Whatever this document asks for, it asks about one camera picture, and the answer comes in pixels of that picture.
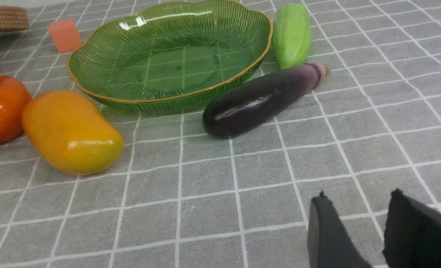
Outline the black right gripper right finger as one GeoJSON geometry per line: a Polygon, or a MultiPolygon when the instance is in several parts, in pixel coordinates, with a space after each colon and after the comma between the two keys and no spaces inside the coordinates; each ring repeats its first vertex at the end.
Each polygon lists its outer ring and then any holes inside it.
{"type": "Polygon", "coordinates": [[[392,191],[383,255],[390,268],[441,268],[441,213],[392,191]]]}

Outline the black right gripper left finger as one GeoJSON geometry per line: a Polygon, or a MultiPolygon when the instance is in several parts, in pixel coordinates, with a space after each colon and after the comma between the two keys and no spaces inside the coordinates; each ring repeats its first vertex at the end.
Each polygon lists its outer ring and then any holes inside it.
{"type": "Polygon", "coordinates": [[[307,234],[311,268],[371,268],[355,248],[332,201],[323,191],[311,198],[307,234]]]}

